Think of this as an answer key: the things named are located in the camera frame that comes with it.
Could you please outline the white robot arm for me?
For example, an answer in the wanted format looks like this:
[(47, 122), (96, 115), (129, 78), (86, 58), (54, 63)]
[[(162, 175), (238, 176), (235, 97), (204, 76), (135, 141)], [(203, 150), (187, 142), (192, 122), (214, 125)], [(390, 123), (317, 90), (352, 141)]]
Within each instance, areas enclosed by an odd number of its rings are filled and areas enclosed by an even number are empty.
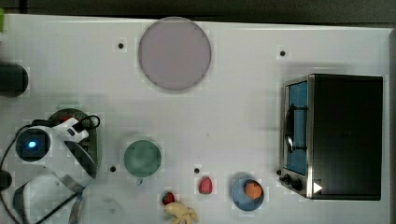
[(17, 135), (18, 157), (43, 169), (15, 191), (13, 206), (23, 224), (45, 219), (96, 178), (97, 164), (80, 145), (88, 137), (88, 128), (75, 118), (54, 127), (36, 125)]

